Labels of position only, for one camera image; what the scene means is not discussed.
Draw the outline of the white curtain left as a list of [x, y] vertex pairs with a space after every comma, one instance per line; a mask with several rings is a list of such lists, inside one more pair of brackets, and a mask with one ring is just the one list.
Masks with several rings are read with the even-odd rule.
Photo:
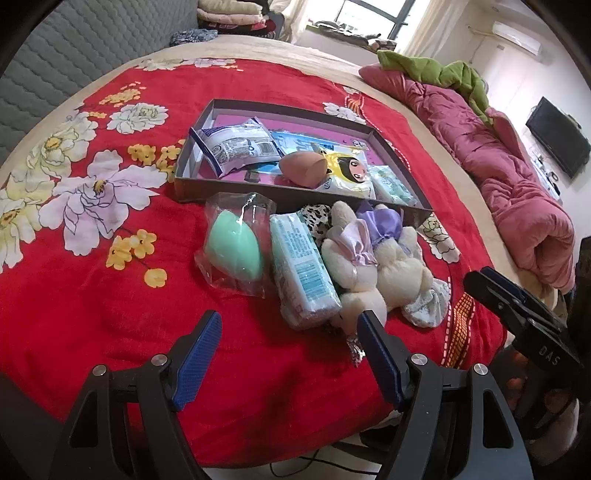
[[308, 24], [308, 0], [273, 0], [270, 11], [283, 16], [279, 39], [294, 44]]

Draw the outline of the grey quilted headboard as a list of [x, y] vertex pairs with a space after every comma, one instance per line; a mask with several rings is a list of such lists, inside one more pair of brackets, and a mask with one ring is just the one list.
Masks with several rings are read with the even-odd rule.
[[1, 160], [65, 100], [197, 25], [195, 1], [62, 1], [1, 74]]

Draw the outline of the yellow cartoon wipes pack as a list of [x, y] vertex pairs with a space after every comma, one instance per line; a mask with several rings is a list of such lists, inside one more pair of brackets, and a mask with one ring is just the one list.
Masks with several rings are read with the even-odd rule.
[[376, 198], [369, 163], [362, 149], [335, 145], [332, 148], [318, 146], [315, 151], [327, 160], [325, 179], [315, 190], [362, 199]]

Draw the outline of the dark cardboard box tray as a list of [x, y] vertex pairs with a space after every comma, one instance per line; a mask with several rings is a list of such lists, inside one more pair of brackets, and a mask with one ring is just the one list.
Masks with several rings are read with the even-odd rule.
[[[417, 199], [415, 206], [407, 206], [388, 202], [386, 205], [401, 212], [403, 224], [419, 227], [433, 212], [433, 208], [417, 181], [405, 166], [402, 156], [394, 152], [384, 137], [369, 126], [334, 117], [322, 112], [304, 110], [286, 105], [270, 103], [213, 99], [191, 126], [193, 130], [209, 128], [215, 125], [221, 116], [229, 116], [235, 123], [250, 117], [256, 117], [263, 123], [276, 128], [290, 129], [303, 127], [312, 135], [327, 136], [331, 134], [339, 140], [362, 140], [370, 147], [370, 152], [377, 155], [380, 163], [387, 165], [407, 186], [410, 193]], [[204, 159], [200, 147], [193, 138], [188, 137], [176, 161], [174, 178], [176, 200], [181, 203], [204, 202], [217, 192], [246, 194], [256, 192], [276, 202], [276, 211], [288, 213], [308, 204], [331, 205], [342, 200], [353, 209], [359, 207], [362, 200], [351, 195], [324, 193], [294, 186], [276, 185], [268, 179], [259, 182], [234, 180], [229, 177], [216, 179], [208, 161]]]

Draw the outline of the beige bed sheet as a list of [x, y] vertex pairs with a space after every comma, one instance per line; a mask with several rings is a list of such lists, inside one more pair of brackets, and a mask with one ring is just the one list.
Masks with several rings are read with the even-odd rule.
[[5, 184], [7, 182], [11, 171], [24, 163], [30, 150], [42, 139], [47, 137], [54, 127], [62, 123], [68, 114], [79, 107], [87, 97], [122, 72], [149, 59], [164, 61], [197, 57], [251, 59], [289, 66], [304, 74], [318, 76], [325, 80], [356, 89], [388, 106], [390, 109], [399, 112], [407, 119], [414, 136], [437, 163], [455, 188], [460, 200], [470, 211], [494, 267], [510, 280], [538, 297], [546, 305], [550, 307], [556, 306], [558, 290], [539, 282], [537, 277], [531, 272], [520, 269], [515, 265], [494, 224], [492, 214], [480, 190], [468, 173], [463, 170], [436, 137], [431, 134], [419, 117], [398, 100], [363, 82], [363, 79], [359, 75], [359, 65], [314, 48], [301, 47], [277, 40], [228, 35], [218, 37], [209, 42], [183, 44], [164, 48], [154, 53], [132, 59], [108, 71], [89, 85], [80, 89], [52, 110], [30, 130], [2, 164], [1, 183]]

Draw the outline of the pink beauty sponge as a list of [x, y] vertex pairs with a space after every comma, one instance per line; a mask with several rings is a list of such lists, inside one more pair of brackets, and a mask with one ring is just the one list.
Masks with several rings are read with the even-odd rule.
[[325, 180], [328, 162], [325, 156], [314, 151], [296, 151], [280, 159], [283, 177], [294, 185], [304, 188], [317, 188]]

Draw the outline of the plush bunny purple dress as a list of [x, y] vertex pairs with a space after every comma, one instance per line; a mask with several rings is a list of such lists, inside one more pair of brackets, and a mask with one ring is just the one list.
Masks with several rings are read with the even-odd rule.
[[407, 306], [433, 286], [433, 274], [422, 259], [413, 255], [417, 232], [404, 227], [401, 214], [384, 204], [363, 202], [356, 217], [368, 225], [370, 245], [378, 263], [377, 288], [387, 311]]

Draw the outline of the window with dark frame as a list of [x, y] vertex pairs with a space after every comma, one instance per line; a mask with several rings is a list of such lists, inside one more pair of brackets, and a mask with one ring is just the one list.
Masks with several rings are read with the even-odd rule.
[[396, 40], [408, 27], [416, 4], [413, 0], [318, 0], [308, 3], [308, 18], [312, 23], [331, 21], [344, 25], [351, 33]]

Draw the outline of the white floral cloth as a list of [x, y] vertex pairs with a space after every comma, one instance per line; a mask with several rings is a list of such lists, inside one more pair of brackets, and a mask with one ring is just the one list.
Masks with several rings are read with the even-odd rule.
[[414, 302], [402, 308], [403, 316], [419, 328], [437, 328], [448, 314], [451, 287], [447, 281], [434, 279], [432, 287]]

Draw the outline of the small green tissue pack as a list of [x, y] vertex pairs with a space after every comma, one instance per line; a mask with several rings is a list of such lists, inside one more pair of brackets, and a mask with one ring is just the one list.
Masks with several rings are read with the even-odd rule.
[[418, 201], [407, 186], [386, 165], [371, 165], [369, 167], [376, 198], [389, 203], [415, 207]]

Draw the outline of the white air conditioner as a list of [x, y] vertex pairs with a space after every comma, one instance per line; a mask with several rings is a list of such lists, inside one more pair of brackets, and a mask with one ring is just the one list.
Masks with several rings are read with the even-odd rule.
[[538, 40], [509, 25], [495, 21], [492, 26], [492, 33], [531, 55], [539, 56], [541, 54], [542, 44]]

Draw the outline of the plush bunny pink dress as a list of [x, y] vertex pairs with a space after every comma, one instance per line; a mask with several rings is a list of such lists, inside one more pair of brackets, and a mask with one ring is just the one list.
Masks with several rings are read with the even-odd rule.
[[338, 284], [342, 308], [331, 319], [346, 336], [356, 335], [360, 314], [372, 311], [386, 324], [387, 306], [378, 290], [378, 263], [374, 256], [367, 222], [345, 202], [332, 205], [332, 227], [322, 242], [321, 255], [325, 268]]

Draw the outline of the red floral blanket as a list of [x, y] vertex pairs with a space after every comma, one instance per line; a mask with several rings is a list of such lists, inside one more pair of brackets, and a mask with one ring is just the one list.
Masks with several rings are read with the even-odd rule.
[[221, 344], [197, 399], [180, 415], [204, 466], [256, 466], [321, 448], [390, 413], [367, 365], [325, 328], [291, 329], [276, 297], [213, 288], [193, 255], [204, 241], [200, 204], [175, 200], [171, 182], [189, 126], [213, 99], [252, 100], [356, 114], [410, 167], [459, 249], [422, 247], [451, 284], [441, 326], [418, 329], [391, 313], [390, 333], [447, 367], [490, 361], [506, 332], [462, 286], [490, 258], [454, 187], [405, 117], [355, 89], [287, 66], [203, 59], [129, 68], [77, 104], [1, 192], [1, 370], [58, 419], [91, 368], [135, 367], [166, 351], [201, 314], [222, 317]]

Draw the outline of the leopard print soft item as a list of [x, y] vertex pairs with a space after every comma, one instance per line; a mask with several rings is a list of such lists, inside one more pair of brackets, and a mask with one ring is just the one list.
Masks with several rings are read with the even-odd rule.
[[311, 238], [318, 249], [332, 228], [332, 208], [325, 204], [307, 205], [297, 211], [301, 222], [310, 230]]

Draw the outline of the green flower tissue pack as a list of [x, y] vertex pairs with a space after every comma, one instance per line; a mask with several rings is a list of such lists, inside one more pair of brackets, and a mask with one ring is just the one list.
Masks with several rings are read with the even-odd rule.
[[280, 313], [294, 329], [321, 325], [342, 309], [308, 226], [297, 213], [270, 216], [273, 275]]

